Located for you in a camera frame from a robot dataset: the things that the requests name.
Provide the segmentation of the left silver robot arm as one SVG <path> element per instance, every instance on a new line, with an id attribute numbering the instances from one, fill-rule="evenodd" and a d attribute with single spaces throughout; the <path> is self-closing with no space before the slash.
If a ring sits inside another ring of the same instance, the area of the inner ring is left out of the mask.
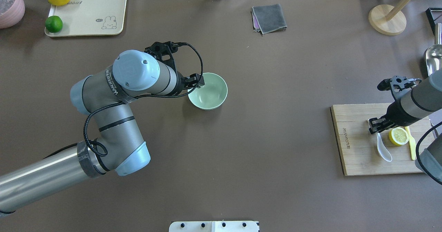
<path id="1" fill-rule="evenodd" d="M 155 42 L 144 51 L 126 50 L 102 72 L 70 90 L 71 102 L 86 115 L 83 139 L 39 162 L 1 177 L 1 217 L 73 185 L 115 171 L 132 174 L 150 153 L 130 103 L 140 98 L 180 98 L 204 85 L 203 73 L 183 76 L 172 56 L 187 42 Z"/>

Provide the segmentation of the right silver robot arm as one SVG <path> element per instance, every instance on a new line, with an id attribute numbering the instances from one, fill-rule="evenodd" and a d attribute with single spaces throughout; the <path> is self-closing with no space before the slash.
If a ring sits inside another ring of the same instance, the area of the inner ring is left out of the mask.
<path id="1" fill-rule="evenodd" d="M 396 127 L 411 126 L 442 107 L 442 73 L 437 70 L 425 80 L 395 75 L 382 80 L 377 89 L 390 91 L 394 101 L 385 115 L 369 119 L 371 134 Z M 441 184 L 441 137 L 434 139 L 426 148 L 420 149 L 423 140 L 441 123 L 430 127 L 417 141 L 415 147 L 416 166 L 434 181 Z"/>

